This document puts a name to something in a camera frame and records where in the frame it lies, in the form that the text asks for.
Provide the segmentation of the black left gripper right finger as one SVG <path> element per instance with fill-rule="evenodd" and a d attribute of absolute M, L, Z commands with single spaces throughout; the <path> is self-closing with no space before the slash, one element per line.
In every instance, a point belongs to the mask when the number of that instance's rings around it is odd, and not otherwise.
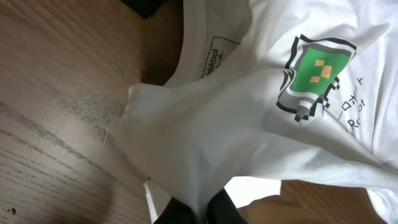
<path fill-rule="evenodd" d="M 248 224 L 225 189 L 208 203 L 208 224 Z"/>

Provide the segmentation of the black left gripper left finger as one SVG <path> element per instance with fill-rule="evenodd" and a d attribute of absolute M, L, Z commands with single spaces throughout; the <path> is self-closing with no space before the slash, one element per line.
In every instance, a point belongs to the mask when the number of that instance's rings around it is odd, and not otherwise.
<path fill-rule="evenodd" d="M 195 216 L 190 207 L 172 197 L 154 224 L 195 224 Z"/>

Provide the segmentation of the white printed t-shirt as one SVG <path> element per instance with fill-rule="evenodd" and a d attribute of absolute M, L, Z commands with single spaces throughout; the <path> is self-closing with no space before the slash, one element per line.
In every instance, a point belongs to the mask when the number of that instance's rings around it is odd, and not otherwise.
<path fill-rule="evenodd" d="M 137 84 L 129 161 L 202 222 L 234 177 L 365 188 L 397 222 L 397 2 L 185 1 L 180 61 Z"/>

